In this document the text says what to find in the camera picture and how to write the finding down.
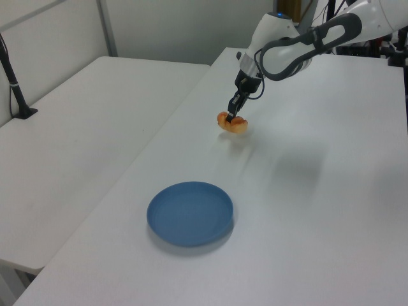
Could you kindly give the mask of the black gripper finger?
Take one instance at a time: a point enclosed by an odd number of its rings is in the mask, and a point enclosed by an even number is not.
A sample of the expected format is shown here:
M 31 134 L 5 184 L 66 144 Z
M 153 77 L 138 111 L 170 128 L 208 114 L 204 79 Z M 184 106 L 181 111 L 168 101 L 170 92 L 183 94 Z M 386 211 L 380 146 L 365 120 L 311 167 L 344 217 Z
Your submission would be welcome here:
M 245 105 L 245 102 L 247 101 L 247 99 L 248 99 L 247 94 L 239 94 L 237 96 L 236 107 L 235 107 L 235 116 L 237 116 L 238 112 Z
M 228 103 L 228 114 L 226 120 L 231 122 L 236 116 L 240 109 L 240 94 L 238 92 L 231 98 Z

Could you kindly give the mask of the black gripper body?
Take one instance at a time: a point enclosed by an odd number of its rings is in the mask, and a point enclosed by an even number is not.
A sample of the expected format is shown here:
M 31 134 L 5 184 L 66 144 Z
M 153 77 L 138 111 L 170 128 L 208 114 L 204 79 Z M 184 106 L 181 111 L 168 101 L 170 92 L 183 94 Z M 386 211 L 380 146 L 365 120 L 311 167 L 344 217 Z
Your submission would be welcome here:
M 258 77 L 251 77 L 239 70 L 235 79 L 235 86 L 237 91 L 244 94 L 254 94 L 261 85 L 261 79 Z

